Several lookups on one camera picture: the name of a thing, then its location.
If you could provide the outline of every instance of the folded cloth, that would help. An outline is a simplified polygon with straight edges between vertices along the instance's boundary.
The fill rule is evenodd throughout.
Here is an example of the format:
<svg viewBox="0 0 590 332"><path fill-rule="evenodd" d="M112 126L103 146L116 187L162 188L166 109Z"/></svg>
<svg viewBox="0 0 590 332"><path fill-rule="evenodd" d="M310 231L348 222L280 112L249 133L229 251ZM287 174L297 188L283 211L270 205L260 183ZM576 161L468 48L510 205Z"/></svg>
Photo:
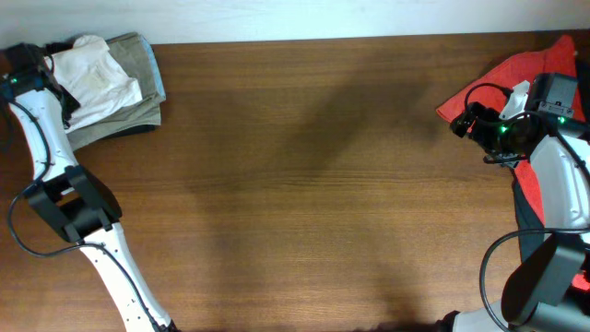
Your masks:
<svg viewBox="0 0 590 332"><path fill-rule="evenodd" d="M137 33L128 33L107 43L112 58L127 75L137 79L143 99L69 133L67 138L74 150L105 137L124 134L131 128L161 124L159 104L166 100L166 93L151 46Z"/></svg>
<svg viewBox="0 0 590 332"><path fill-rule="evenodd" d="M81 105L72 113L66 133L92 125L142 100L139 83L112 58L109 46L101 37L76 39L71 50L53 55L53 66L57 82Z"/></svg>
<svg viewBox="0 0 590 332"><path fill-rule="evenodd" d="M484 77L454 95L436 110L442 119L451 122L461 114L465 108L464 101L467 92L479 83L489 82L512 88L524 80L533 83L535 76L541 73L562 73L576 77L575 46L572 37L562 36L551 48L541 52L520 53L510 57L501 65L492 69ZM469 97L470 101L479 101L487 107L501 111L506 102L505 97L494 89L477 89ZM573 100L574 115L577 120L584 121L580 93L576 92ZM528 161L521 161L514 175L522 186L523 193L538 218L545 223L543 216L543 202L538 186L537 176ZM579 275L573 281L573 286L582 290L590 290L590 285Z"/></svg>

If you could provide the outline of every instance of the wooden table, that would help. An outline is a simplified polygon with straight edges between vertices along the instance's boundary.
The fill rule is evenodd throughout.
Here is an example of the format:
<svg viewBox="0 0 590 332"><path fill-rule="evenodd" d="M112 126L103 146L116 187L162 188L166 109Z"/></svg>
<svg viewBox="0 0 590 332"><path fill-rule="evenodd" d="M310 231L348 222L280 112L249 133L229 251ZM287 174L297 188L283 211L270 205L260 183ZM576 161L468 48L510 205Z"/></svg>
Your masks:
<svg viewBox="0 0 590 332"><path fill-rule="evenodd" d="M481 306L478 268L515 229L512 177L434 109L551 33L155 46L168 91L154 133L77 152L118 197L150 288L185 331L344 330ZM582 56L590 34L573 32ZM6 211L30 180L1 155ZM31 246L62 245L21 204ZM490 262L492 300L518 265ZM4 331L122 331L80 253L36 259L0 227Z"/></svg>

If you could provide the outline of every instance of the white wall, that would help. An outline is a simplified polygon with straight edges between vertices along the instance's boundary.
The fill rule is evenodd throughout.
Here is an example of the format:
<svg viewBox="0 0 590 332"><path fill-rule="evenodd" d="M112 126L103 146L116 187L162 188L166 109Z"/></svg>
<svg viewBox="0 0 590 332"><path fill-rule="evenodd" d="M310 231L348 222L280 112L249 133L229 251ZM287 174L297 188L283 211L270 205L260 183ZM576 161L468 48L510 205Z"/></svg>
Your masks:
<svg viewBox="0 0 590 332"><path fill-rule="evenodd" d="M590 28L590 0L0 0L0 47L105 38L236 42Z"/></svg>

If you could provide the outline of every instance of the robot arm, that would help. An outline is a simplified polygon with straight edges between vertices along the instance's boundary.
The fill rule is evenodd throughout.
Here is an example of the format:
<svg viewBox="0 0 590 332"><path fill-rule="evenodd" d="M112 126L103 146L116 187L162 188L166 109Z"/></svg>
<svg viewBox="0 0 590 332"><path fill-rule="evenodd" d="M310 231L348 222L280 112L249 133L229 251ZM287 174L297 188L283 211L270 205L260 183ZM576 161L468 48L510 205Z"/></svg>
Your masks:
<svg viewBox="0 0 590 332"><path fill-rule="evenodd" d="M0 65L5 66L0 70L1 99L18 118L33 161L35 184L25 193L31 207L64 240L81 244L80 251L98 270L127 331L178 331L129 252L116 199L77 163L64 130L65 92L41 50L34 45L14 46L0 53Z"/></svg>
<svg viewBox="0 0 590 332"><path fill-rule="evenodd" d="M514 93L522 86L528 83L514 87ZM541 190L546 228L560 229L552 231L509 277L501 304L492 305L501 306L504 321L491 324L482 309L458 315L454 332L472 330L474 324L485 326L487 332L508 331L506 322L518 331L590 330L588 296L571 288L574 276L588 270L590 243L586 169L590 147L580 138L590 128L572 119L576 88L572 77L541 74L530 91L520 91L524 95L516 98L518 102L508 102L502 113L474 102L452 121L451 129L458 136L468 133L484 148L487 162L515 167L519 160L530 160Z"/></svg>

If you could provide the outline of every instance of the red towel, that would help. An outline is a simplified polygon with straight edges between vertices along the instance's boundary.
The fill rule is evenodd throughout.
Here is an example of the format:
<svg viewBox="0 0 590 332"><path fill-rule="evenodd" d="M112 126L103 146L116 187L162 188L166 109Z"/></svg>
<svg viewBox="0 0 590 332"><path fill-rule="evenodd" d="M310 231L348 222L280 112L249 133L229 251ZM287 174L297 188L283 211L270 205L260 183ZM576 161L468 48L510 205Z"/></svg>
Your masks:
<svg viewBox="0 0 590 332"><path fill-rule="evenodd" d="M571 77L576 77L575 70L575 46L572 37L562 36L551 48L541 52L520 53L510 57L501 65L492 69L484 77L471 83L461 92L453 96L445 104L436 110L442 119L447 122L453 121L464 110L465 95L473 86L489 82L499 84L504 87L512 88L518 83L527 80L531 84L535 76L541 73L562 73ZM469 97L469 101L479 101L487 107L501 111L506 102L505 97L496 89L481 88L474 91ZM577 120L584 121L582 113L582 103L580 94L576 93L573 100L573 117ZM543 223L543 203L541 193L538 187L537 176L531 168L528 161L521 162L514 170L518 182L523 188L526 200L535 210L538 217ZM585 282L582 276L578 276L573 285L579 289L589 291L590 284Z"/></svg>

